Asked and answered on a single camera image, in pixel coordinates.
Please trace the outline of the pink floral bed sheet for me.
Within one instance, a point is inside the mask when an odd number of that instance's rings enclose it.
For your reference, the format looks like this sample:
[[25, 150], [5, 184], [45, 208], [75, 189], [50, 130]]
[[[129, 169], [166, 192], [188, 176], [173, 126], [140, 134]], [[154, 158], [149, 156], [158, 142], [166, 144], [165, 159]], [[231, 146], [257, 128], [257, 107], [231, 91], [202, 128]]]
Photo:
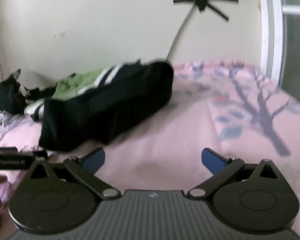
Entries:
[[300, 200], [300, 102], [225, 63], [177, 67], [170, 102], [105, 146], [97, 175], [121, 190], [187, 190], [210, 176], [206, 147], [248, 163], [271, 159]]

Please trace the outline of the black green striped garment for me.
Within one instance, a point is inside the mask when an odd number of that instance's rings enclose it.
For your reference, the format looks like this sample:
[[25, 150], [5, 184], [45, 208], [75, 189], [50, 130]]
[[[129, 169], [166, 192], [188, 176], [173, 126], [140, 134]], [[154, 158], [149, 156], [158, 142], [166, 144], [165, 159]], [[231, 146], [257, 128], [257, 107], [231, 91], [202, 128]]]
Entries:
[[39, 147], [71, 152], [93, 140], [108, 144], [164, 107], [172, 96], [174, 69], [167, 61], [126, 63], [98, 77], [96, 87], [68, 100], [47, 98]]

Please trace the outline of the white framed glass door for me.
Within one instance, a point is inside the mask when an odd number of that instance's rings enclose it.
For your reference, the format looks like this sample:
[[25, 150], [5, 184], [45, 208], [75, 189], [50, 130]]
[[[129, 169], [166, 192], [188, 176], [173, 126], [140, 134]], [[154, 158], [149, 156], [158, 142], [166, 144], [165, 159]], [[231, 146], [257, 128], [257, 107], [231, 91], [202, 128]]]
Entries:
[[300, 0], [260, 0], [260, 70], [300, 101]]

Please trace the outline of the dark patterned clothes pile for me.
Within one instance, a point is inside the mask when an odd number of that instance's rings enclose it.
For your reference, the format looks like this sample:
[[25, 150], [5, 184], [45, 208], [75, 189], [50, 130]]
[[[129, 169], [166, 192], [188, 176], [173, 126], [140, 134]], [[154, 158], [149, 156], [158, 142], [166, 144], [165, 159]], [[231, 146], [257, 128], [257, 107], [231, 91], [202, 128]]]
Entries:
[[18, 69], [0, 82], [0, 111], [6, 111], [11, 115], [23, 114], [28, 105], [49, 98], [56, 91], [57, 85], [28, 89], [19, 83], [20, 75], [21, 69]]

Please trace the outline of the black tape cross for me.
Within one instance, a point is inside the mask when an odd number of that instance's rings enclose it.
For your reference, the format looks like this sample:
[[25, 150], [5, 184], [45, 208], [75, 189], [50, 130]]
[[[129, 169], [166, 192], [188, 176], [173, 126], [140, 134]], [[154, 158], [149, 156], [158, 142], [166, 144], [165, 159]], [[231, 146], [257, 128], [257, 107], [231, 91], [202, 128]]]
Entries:
[[221, 11], [221, 9], [219, 9], [217, 6], [213, 5], [211, 1], [228, 2], [236, 4], [239, 3], [239, 0], [173, 0], [173, 4], [190, 3], [194, 5], [194, 7], [198, 8], [200, 13], [204, 12], [206, 9], [210, 9], [220, 18], [228, 22], [230, 17], [225, 12]]

